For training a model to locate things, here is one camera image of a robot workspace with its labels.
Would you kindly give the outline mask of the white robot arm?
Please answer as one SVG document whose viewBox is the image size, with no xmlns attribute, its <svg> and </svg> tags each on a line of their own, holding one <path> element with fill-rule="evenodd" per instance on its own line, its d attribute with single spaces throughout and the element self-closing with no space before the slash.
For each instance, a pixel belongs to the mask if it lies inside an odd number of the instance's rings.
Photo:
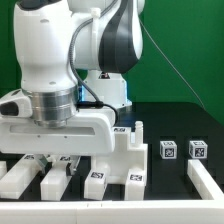
<svg viewBox="0 0 224 224">
<path fill-rule="evenodd" d="M 99 96 L 84 101 L 81 70 L 124 74 L 139 61 L 145 0 L 19 0 L 14 43 L 21 87 L 0 98 L 0 152 L 108 155 L 118 115 Z"/>
</svg>

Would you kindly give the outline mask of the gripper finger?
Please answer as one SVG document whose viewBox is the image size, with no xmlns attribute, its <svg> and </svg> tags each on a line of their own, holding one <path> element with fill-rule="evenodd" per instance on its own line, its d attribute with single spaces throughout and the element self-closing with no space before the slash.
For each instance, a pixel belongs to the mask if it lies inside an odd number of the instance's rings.
<svg viewBox="0 0 224 224">
<path fill-rule="evenodd" d="M 71 156 L 70 161 L 66 167 L 66 174 L 67 175 L 74 175 L 77 171 L 77 167 L 80 162 L 79 156 Z"/>
<path fill-rule="evenodd" d="M 46 159 L 46 157 L 43 155 L 43 154 L 38 154 L 35 156 L 35 159 L 37 161 L 37 163 L 39 164 L 39 166 L 41 167 L 41 171 L 43 173 L 46 172 L 46 167 L 47 167 L 47 164 L 48 164 L 48 161 Z"/>
</svg>

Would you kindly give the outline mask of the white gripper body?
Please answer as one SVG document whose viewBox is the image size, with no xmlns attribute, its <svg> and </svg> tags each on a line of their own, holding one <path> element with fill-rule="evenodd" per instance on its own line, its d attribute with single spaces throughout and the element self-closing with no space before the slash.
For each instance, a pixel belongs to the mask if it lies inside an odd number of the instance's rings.
<svg viewBox="0 0 224 224">
<path fill-rule="evenodd" d="M 95 156 L 114 151 L 114 112 L 83 109 L 65 127 L 45 128 L 28 118 L 0 118 L 0 152 Z"/>
</svg>

